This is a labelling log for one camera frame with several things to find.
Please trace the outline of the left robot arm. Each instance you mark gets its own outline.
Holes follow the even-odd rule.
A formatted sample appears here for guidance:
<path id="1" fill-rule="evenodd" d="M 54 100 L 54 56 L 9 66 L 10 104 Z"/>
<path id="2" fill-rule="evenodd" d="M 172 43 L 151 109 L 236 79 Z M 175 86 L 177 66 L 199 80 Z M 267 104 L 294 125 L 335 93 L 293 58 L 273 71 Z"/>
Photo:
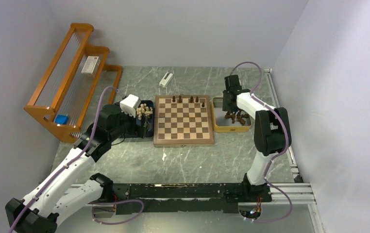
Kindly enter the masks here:
<path id="1" fill-rule="evenodd" d="M 66 194 L 81 172 L 93 166 L 127 132 L 136 129 L 135 113 L 108 104 L 97 111 L 95 121 L 74 143 L 62 163 L 32 192 L 11 199 L 5 206 L 9 231 L 53 233 L 68 217 L 89 203 L 113 204 L 113 181 L 100 173 Z"/>

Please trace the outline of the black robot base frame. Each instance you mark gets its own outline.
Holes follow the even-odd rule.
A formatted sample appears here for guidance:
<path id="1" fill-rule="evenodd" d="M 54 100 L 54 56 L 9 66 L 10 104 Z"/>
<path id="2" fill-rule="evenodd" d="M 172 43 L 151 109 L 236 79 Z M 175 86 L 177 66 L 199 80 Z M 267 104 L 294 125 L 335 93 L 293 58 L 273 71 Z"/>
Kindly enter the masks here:
<path id="1" fill-rule="evenodd" d="M 116 183 L 104 188 L 99 203 L 141 200 L 145 213 L 222 211 L 237 214 L 239 204 L 271 202 L 267 184 L 241 183 Z"/>

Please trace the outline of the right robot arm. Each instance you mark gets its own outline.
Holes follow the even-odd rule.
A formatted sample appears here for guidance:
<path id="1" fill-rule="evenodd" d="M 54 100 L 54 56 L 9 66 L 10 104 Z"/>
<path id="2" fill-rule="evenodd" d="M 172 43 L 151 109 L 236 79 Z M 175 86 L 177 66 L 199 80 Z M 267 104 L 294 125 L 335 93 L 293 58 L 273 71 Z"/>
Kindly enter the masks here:
<path id="1" fill-rule="evenodd" d="M 242 186 L 241 195 L 252 201 L 260 194 L 258 185 L 268 182 L 267 173 L 272 162 L 284 154 L 291 145 L 287 110 L 274 107 L 260 100 L 252 91 L 242 88 L 237 75 L 224 78 L 222 109 L 227 115 L 239 111 L 254 119 L 254 145 L 257 153 L 246 173 L 248 184 Z"/>

